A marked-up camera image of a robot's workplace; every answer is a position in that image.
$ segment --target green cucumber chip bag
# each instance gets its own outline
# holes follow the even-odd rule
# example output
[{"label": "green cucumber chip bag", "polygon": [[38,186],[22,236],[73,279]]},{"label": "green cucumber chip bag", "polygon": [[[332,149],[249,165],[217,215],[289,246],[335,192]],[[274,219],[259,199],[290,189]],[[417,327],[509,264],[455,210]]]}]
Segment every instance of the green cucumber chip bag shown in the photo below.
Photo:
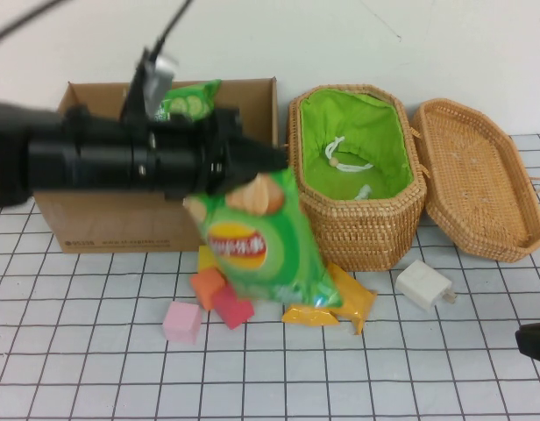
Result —
[{"label": "green cucumber chip bag", "polygon": [[225,196],[189,197],[185,206],[240,296],[342,305],[301,211],[291,169],[259,174]]},{"label": "green cucumber chip bag", "polygon": [[214,109],[214,96],[220,84],[217,79],[169,90],[155,113],[155,119],[169,120],[170,114],[184,114],[193,120],[206,117]]}]

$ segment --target green fabric lining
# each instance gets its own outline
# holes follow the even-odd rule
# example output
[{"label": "green fabric lining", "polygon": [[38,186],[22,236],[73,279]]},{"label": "green fabric lining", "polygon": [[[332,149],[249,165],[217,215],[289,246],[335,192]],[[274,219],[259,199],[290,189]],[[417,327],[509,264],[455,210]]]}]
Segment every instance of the green fabric lining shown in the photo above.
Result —
[{"label": "green fabric lining", "polygon": [[[369,184],[370,199],[398,195],[414,177],[396,109],[365,94],[320,89],[301,104],[305,182],[335,200],[352,200]],[[345,137],[333,156],[343,164],[374,167],[345,173],[331,167],[324,148]]]}]

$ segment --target yellow snack bag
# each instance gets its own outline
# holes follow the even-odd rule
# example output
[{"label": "yellow snack bag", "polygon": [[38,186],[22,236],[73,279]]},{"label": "yellow snack bag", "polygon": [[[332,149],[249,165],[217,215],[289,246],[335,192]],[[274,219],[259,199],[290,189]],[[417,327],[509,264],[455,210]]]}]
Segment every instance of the yellow snack bag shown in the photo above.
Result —
[{"label": "yellow snack bag", "polygon": [[362,287],[358,281],[334,263],[329,263],[327,269],[344,300],[344,304],[342,307],[326,310],[335,316],[352,321],[356,334],[360,335],[364,330],[364,323],[372,309],[377,292],[371,292]]},{"label": "yellow snack bag", "polygon": [[308,305],[291,305],[281,317],[284,323],[297,323],[310,327],[337,325],[338,320],[330,311],[324,308],[309,307]]}]

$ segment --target pink foam cube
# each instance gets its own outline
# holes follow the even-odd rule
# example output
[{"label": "pink foam cube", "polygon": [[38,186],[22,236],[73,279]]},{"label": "pink foam cube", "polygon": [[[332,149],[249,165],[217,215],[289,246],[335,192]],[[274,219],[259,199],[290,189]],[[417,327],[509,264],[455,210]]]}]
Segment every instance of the pink foam cube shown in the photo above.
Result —
[{"label": "pink foam cube", "polygon": [[197,304],[173,301],[168,306],[163,322],[163,332],[169,341],[196,343],[202,324],[202,309]]},{"label": "pink foam cube", "polygon": [[230,329],[235,329],[254,316],[251,302],[239,300],[230,285],[220,289],[212,297],[212,303],[219,317]]}]

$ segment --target foam cube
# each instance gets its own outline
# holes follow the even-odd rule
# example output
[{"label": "foam cube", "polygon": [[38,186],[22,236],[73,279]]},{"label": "foam cube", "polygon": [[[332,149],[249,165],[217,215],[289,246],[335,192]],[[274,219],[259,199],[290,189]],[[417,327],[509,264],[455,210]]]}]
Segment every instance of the foam cube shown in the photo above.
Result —
[{"label": "foam cube", "polygon": [[213,303],[217,314],[230,329],[235,329],[254,316],[251,302],[239,300],[229,285],[213,296]]},{"label": "foam cube", "polygon": [[211,252],[208,246],[198,247],[198,269],[196,272],[202,272],[204,269],[216,268],[219,269],[216,256]]},{"label": "foam cube", "polygon": [[225,278],[216,268],[204,269],[192,276],[190,283],[205,310],[214,308],[211,298],[225,286]]},{"label": "foam cube", "polygon": [[163,332],[167,340],[195,344],[201,324],[202,309],[199,305],[173,301],[163,321]]}]

